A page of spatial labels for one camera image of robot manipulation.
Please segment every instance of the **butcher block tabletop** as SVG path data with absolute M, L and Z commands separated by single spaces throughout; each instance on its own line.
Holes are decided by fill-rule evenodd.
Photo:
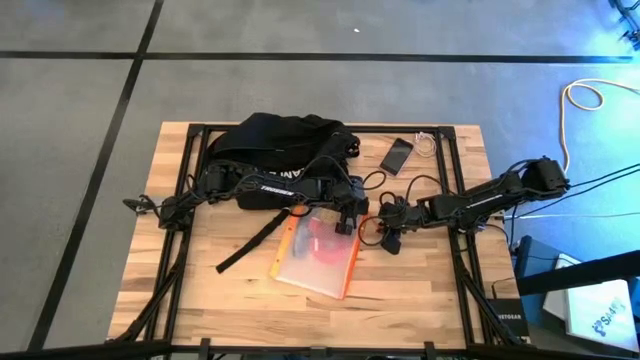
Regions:
M 188 127 L 186 122 L 162 124 L 145 190 L 154 199 L 173 195 Z M 489 180 L 491 173 L 480 127 L 455 126 L 455 130 L 465 186 L 470 188 Z M 213 133 L 211 139 L 219 135 Z M 361 140 L 360 156 L 349 159 L 349 172 L 360 176 L 378 170 L 396 138 L 412 141 L 414 136 L 355 135 Z M 195 163 L 198 141 L 199 137 L 193 146 L 191 163 Z M 448 144 L 446 139 L 443 142 L 450 186 L 455 189 Z M 419 174 L 439 177 L 435 157 L 425 158 L 413 152 L 398 176 L 388 176 L 382 187 L 367 191 L 370 214 L 377 214 L 382 192 L 404 196 L 409 181 Z M 374 175 L 369 181 L 367 186 L 375 185 L 379 177 Z M 413 185 L 412 204 L 415 199 L 438 193 L 437 183 L 421 178 Z M 197 208 L 173 344 L 198 345 L 201 338 L 211 338 L 212 344 L 219 346 L 423 348 L 425 341 L 432 341 L 439 349 L 465 347 L 446 228 L 403 235 L 402 249 L 396 256 L 379 246 L 360 246 L 343 300 L 270 277 L 282 226 L 223 274 L 218 274 L 215 266 L 276 214 L 276 210 L 241 210 L 233 200 L 215 205 L 205 203 Z M 164 234 L 152 214 L 138 217 L 109 337 L 125 331 L 151 297 Z M 376 242 L 379 235 L 375 235 L 367 231 L 364 240 Z M 491 283 L 513 277 L 511 258 L 499 229 L 488 227 L 476 239 L 485 291 L 491 297 Z M 174 241 L 175 250 L 180 236 Z M 462 236 L 459 241 L 464 249 Z M 501 298 L 518 297 L 514 280 L 497 283 L 496 290 Z M 157 337 L 162 336 L 169 295 L 160 308 Z M 482 341 L 477 306 L 470 294 L 468 298 L 474 335 L 476 341 Z

